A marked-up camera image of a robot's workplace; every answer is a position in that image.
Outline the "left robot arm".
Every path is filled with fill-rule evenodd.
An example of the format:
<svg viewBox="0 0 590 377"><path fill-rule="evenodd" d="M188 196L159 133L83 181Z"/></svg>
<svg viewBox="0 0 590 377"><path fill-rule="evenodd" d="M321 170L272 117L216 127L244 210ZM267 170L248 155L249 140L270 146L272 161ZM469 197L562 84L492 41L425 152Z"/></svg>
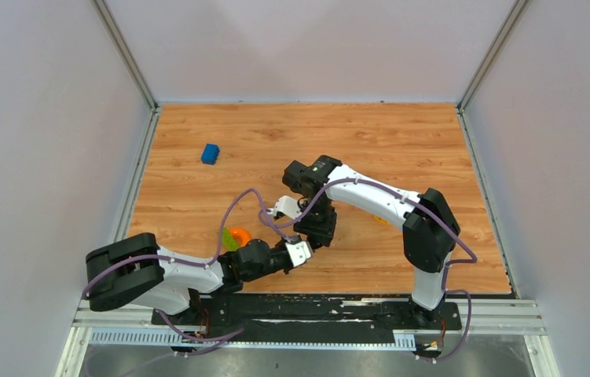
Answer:
<svg viewBox="0 0 590 377"><path fill-rule="evenodd" d="M86 256L88 284L82 291L90 308L104 312L128 304L174 315L183 324L196 323L202 303L193 292L226 295L244 283L304 264L313 252L296 238L271 247L250 240L217 258L179 256L161 247L152 233L141 233L90 252Z"/></svg>

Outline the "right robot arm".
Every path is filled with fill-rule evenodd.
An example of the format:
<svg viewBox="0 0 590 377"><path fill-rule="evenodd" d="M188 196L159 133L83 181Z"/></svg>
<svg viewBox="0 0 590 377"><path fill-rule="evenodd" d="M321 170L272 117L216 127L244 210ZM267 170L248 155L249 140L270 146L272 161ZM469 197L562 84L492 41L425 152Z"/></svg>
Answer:
<svg viewBox="0 0 590 377"><path fill-rule="evenodd" d="M460 242L460 226L438 190L395 188L326 155L309 166L292 161L282 182L301 197L279 198L269 215L290 218L296 232L302 232L304 225L323 223L333 201L361 209L401 231L404 255L415 269L410 317L421 328L440 320L447 264Z"/></svg>

